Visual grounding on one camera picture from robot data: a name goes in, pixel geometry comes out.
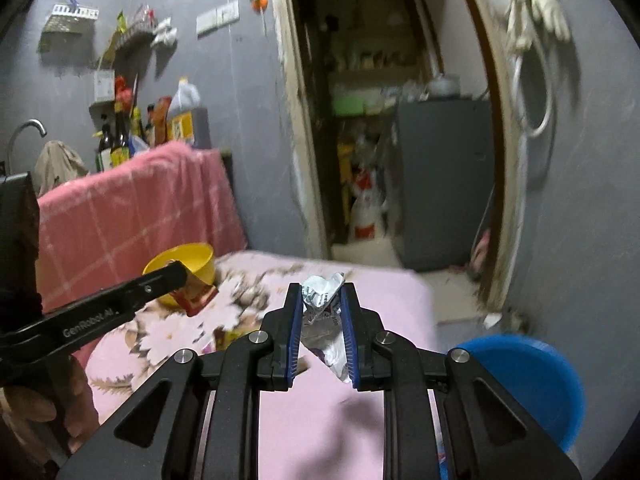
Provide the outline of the person's left hand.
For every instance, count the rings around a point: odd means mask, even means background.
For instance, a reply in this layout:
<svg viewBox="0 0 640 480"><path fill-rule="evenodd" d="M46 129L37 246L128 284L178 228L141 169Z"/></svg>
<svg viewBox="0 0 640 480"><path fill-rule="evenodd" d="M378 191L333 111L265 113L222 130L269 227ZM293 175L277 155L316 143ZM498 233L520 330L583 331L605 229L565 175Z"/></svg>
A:
<svg viewBox="0 0 640 480"><path fill-rule="evenodd" d="M88 377L70 356L56 380L60 400L25 387L1 389L1 477L51 479L99 429Z"/></svg>

